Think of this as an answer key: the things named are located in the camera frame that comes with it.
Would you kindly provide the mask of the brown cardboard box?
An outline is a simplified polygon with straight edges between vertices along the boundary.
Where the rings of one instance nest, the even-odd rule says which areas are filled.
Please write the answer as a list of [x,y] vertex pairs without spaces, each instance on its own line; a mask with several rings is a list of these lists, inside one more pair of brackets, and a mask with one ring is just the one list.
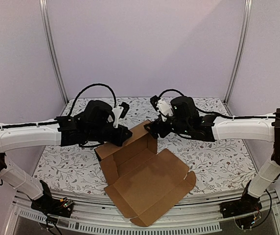
[[148,227],[182,200],[196,185],[196,175],[144,128],[131,129],[121,147],[111,143],[95,149],[107,181],[106,194],[133,224]]

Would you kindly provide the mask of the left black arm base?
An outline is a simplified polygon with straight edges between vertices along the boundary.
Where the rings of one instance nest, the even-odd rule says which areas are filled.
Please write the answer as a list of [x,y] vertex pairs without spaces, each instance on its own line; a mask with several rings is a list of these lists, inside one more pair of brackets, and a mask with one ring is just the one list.
[[74,201],[67,197],[54,199],[50,189],[44,181],[40,180],[43,187],[43,195],[36,200],[31,200],[31,208],[42,212],[43,214],[52,214],[61,217],[70,218],[74,206]]

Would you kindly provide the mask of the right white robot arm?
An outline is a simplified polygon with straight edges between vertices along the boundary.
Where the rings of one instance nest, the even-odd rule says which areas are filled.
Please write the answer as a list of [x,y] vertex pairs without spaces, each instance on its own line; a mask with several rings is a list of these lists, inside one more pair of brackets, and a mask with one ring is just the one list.
[[215,142],[227,139],[260,140],[273,143],[273,153],[257,176],[246,186],[236,209],[247,213],[264,191],[280,176],[280,108],[259,116],[227,116],[217,112],[199,113],[191,97],[181,95],[167,103],[160,96],[150,98],[158,118],[144,126],[150,135],[164,138],[174,133],[186,140]]

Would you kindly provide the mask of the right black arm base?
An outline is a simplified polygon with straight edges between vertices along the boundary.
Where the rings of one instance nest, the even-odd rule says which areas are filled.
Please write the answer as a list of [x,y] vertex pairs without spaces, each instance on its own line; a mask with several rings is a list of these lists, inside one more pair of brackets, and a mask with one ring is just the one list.
[[219,204],[223,218],[239,216],[262,209],[260,198],[254,198],[248,194],[250,182],[247,183],[240,199]]

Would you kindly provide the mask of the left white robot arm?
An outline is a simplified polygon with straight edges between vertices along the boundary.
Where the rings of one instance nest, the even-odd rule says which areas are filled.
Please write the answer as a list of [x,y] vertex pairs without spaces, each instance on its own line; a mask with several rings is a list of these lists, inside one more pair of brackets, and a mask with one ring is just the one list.
[[45,212],[53,212],[56,202],[47,184],[36,180],[15,165],[6,151],[35,146],[87,147],[89,142],[100,146],[105,142],[121,147],[132,132],[118,122],[129,111],[125,102],[111,107],[101,100],[91,100],[85,110],[75,116],[66,115],[43,122],[0,123],[0,179],[26,194]]

